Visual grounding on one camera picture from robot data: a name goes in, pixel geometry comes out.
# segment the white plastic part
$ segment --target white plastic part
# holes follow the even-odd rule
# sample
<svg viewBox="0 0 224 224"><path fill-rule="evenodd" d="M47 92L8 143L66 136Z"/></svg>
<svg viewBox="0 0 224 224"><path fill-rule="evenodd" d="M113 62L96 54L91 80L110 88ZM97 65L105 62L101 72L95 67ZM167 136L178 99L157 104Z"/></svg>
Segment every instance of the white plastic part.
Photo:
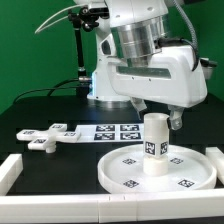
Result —
<svg viewBox="0 0 224 224"><path fill-rule="evenodd" d="M168 153L169 128L166 114L149 113L144 116L144 152L159 158Z"/></svg>
<svg viewBox="0 0 224 224"><path fill-rule="evenodd" d="M53 153L56 142L75 143L81 133L67 131L67 124L53 124L47 131L22 130L16 136L21 141L31 141L28 148L31 150L46 150Z"/></svg>
<svg viewBox="0 0 224 224"><path fill-rule="evenodd" d="M103 30L96 30L96 34L102 35ZM116 93L110 83L109 79L109 70L108 63L111 61L107 55L102 55L101 51L101 42L102 39L98 35L97 44L98 44L98 59L97 59L97 67L96 70L92 73L92 92L87 96L89 100L95 100L99 103L110 103L118 102L128 102L130 101L130 97L119 95Z"/></svg>
<svg viewBox="0 0 224 224"><path fill-rule="evenodd" d="M162 176L168 172L168 117L160 113L144 116L143 170L150 176Z"/></svg>
<svg viewBox="0 0 224 224"><path fill-rule="evenodd" d="M223 216L224 190L0 197L0 223L105 223Z"/></svg>
<svg viewBox="0 0 224 224"><path fill-rule="evenodd" d="M5 196L23 170L22 155L11 154L0 166L0 195Z"/></svg>
<svg viewBox="0 0 224 224"><path fill-rule="evenodd" d="M143 171L152 177L163 176L168 173L168 156L160 158L144 156Z"/></svg>
<svg viewBox="0 0 224 224"><path fill-rule="evenodd" d="M202 67L204 75L205 75L205 79L209 80L212 77L212 74L214 72L214 68L212 67Z"/></svg>
<svg viewBox="0 0 224 224"><path fill-rule="evenodd" d="M168 13L164 0L105 0L110 12L110 27L130 25Z"/></svg>
<svg viewBox="0 0 224 224"><path fill-rule="evenodd" d="M107 5L105 4L105 1L90 1L88 4L88 9L102 9L102 8L106 8Z"/></svg>
<svg viewBox="0 0 224 224"><path fill-rule="evenodd" d="M196 151L170 145L168 173L150 176L143 171L143 145L109 152L98 163L98 179L108 192L145 193L211 189L217 172L208 158Z"/></svg>
<svg viewBox="0 0 224 224"><path fill-rule="evenodd" d="M219 180L224 184L224 154L217 147L206 148L206 156L217 169Z"/></svg>
<svg viewBox="0 0 224 224"><path fill-rule="evenodd" d="M115 92L120 95L155 101L159 103L192 107L202 102L207 95L207 87L201 65L195 71L193 54L189 46L162 48L162 52L149 57L149 68L165 69L166 76L147 76L117 72L119 59L110 59L108 74Z"/></svg>

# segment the white cross-shaped piece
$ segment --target white cross-shaped piece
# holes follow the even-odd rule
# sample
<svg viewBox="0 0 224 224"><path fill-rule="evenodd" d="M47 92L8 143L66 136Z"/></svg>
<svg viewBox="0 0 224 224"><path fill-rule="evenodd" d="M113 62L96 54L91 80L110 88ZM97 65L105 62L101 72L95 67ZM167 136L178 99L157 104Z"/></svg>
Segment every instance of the white cross-shaped piece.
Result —
<svg viewBox="0 0 224 224"><path fill-rule="evenodd" d="M28 144L30 150L46 150L53 153L56 150L56 142L75 143L80 137L78 132L68 132L67 124L53 124L47 131L22 130L16 137L21 141L31 141Z"/></svg>

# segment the black cable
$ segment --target black cable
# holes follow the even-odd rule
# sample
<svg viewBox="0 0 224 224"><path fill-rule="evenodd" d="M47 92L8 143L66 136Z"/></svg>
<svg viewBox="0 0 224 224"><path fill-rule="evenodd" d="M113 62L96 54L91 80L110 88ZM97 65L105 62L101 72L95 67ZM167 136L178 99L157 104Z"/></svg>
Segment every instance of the black cable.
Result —
<svg viewBox="0 0 224 224"><path fill-rule="evenodd" d="M193 24L191 23L191 20L188 18L187 14L185 11L182 9L180 6L179 2L177 0L173 0L173 4L175 5L177 11L180 13L181 17L183 18L185 24L187 25L190 34L191 34L191 39L192 39L192 46L194 46L194 49L198 51L198 40L197 40L197 35L196 31L194 29Z"/></svg>
<svg viewBox="0 0 224 224"><path fill-rule="evenodd" d="M180 46L180 44L181 44L181 46L183 44L188 44L192 47L193 52L194 52L194 56L195 56L194 65L193 65L193 68L192 68L192 71L194 71L198 67L200 57L199 57L199 53L198 53L197 48L194 46L194 44L191 41L189 41L187 39L184 39L184 38L179 38L179 37L176 37L176 38L159 38L158 39L159 47Z"/></svg>
<svg viewBox="0 0 224 224"><path fill-rule="evenodd" d="M24 95L29 94L29 93L41 92L41 91L49 91L49 90L54 90L55 91L55 90L63 90L63 89L75 89L77 87L78 86L70 86L70 87L62 87L62 88L46 88L46 89L34 89L34 90L30 90L30 91L24 92L24 93L20 94L19 96L17 96L13 100L13 104L15 104L21 96L24 96Z"/></svg>
<svg viewBox="0 0 224 224"><path fill-rule="evenodd" d="M195 61L194 61L194 66L193 66L193 69L192 71L194 71L197 67L198 67L198 63L200 61L200 57L199 57L199 53L198 53L198 49L194 46L194 44L189 41L189 40L186 40L186 39L181 39L181 42L183 43L186 43L186 44L189 44L192 49L193 49L193 52L194 52L194 55L195 55Z"/></svg>
<svg viewBox="0 0 224 224"><path fill-rule="evenodd" d="M218 63L216 61L210 61L209 59L200 58L201 65L203 67L216 68Z"/></svg>
<svg viewBox="0 0 224 224"><path fill-rule="evenodd" d="M68 80L65 80L65 81L62 81L60 83L58 83L57 85L55 85L53 88L58 88L60 86L63 86L65 84L68 84L68 83L71 83L71 82L78 82L79 79L77 78L74 78L74 79L68 79ZM51 96L51 94L55 91L56 89L52 89L48 94L47 96Z"/></svg>

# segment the white robot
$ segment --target white robot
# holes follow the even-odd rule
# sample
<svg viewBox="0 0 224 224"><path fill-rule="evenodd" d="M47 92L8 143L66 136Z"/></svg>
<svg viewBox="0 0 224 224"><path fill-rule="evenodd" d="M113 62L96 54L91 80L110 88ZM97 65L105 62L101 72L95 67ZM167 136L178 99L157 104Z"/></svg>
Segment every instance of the white robot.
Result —
<svg viewBox="0 0 224 224"><path fill-rule="evenodd" d="M207 88L196 37L191 46L186 40L179 40L182 46L166 42L167 5L173 1L75 2L86 4L87 14L108 10L108 18L100 18L95 29L98 60L88 99L108 107L125 106L131 100L139 113L147 109L144 100L164 103L171 110L172 129L181 128L184 108L202 102Z"/></svg>

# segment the black tabletop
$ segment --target black tabletop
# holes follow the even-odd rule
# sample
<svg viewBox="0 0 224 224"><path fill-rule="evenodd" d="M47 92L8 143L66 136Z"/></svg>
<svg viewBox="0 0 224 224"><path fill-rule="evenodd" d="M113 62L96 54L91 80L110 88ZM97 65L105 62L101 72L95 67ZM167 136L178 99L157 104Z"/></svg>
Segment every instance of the black tabletop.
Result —
<svg viewBox="0 0 224 224"><path fill-rule="evenodd" d="M147 102L150 112L169 113L167 106ZM204 153L205 147L224 145L224 102L213 95L183 114L183 127L171 131L170 144ZM8 195L107 193L97 179L97 163L107 152L134 143L57 143L56 152L30 151L16 139L22 129L47 130L66 123L74 131L80 124L141 123L135 110L92 106L75 96L30 97L19 100L0 116L0 163L10 153L22 153L24 170ZM153 223L223 223L224 218L155 221Z"/></svg>

